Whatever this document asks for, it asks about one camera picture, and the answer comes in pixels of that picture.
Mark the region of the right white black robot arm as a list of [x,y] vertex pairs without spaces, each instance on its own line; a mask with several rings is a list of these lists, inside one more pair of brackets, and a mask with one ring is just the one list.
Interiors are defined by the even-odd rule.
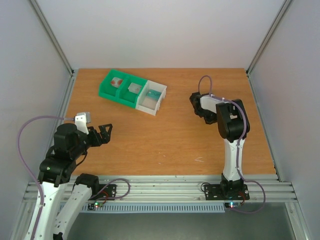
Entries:
[[226,101],[210,94],[194,92],[189,97],[194,113],[208,125],[217,124],[224,141],[224,169],[219,184],[203,183],[201,190],[209,200],[250,199],[247,185],[242,178],[242,154],[250,123],[240,99]]

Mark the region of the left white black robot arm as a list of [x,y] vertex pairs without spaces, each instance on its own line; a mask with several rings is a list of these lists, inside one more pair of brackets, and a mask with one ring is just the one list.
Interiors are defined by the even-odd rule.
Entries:
[[65,240],[85,202],[96,199],[103,188],[96,175],[82,173],[73,184],[71,196],[59,210],[61,200],[77,168],[77,159],[86,156],[89,148],[100,147],[111,140],[113,125],[100,125],[98,129],[85,121],[59,125],[54,133],[53,145],[40,163],[39,174],[34,175],[26,164],[21,148],[18,157],[37,187],[37,197],[25,240]]

